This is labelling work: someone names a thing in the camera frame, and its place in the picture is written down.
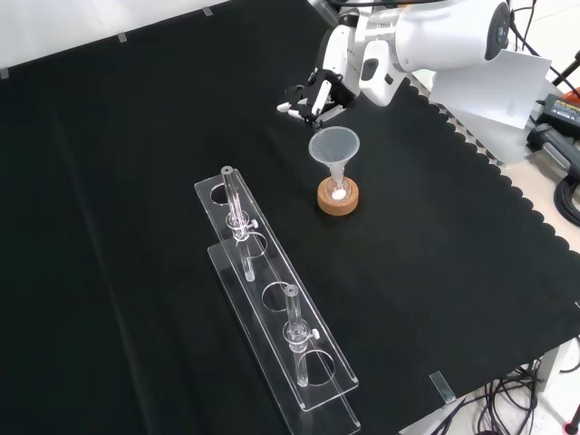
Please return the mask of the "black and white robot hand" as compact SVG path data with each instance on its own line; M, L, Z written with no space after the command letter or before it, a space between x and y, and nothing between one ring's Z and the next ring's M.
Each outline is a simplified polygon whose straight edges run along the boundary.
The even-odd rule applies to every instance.
M320 128L351 108L361 93L359 80L363 48L354 41L355 29L339 24L321 41L314 66L305 83L286 89L286 101L276 110Z

